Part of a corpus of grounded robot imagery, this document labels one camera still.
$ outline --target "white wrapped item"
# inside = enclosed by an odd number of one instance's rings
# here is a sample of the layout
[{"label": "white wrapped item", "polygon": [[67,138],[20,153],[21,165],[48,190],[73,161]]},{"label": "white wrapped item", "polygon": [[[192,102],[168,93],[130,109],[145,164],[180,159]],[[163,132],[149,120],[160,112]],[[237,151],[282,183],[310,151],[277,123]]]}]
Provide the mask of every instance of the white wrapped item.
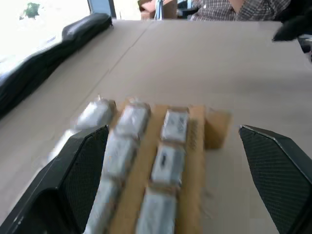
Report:
[{"label": "white wrapped item", "polygon": [[137,144],[132,138],[117,136],[113,132],[106,144],[102,174],[125,179],[136,148]]},{"label": "white wrapped item", "polygon": [[136,225],[136,234],[173,234],[176,198],[147,189]]},{"label": "white wrapped item", "polygon": [[116,104],[112,100],[102,99],[91,101],[78,117],[74,129],[87,129],[109,124],[113,118]]},{"label": "white wrapped item", "polygon": [[181,185],[185,151],[180,146],[161,145],[152,171],[152,182],[164,185]]},{"label": "white wrapped item", "polygon": [[149,110],[147,105],[127,105],[115,127],[116,134],[140,139],[148,121]]},{"label": "white wrapped item", "polygon": [[102,177],[98,186],[85,234],[103,234],[115,209],[119,187],[110,179]]},{"label": "white wrapped item", "polygon": [[186,111],[168,110],[161,129],[161,139],[185,143],[188,118],[189,114]]}]

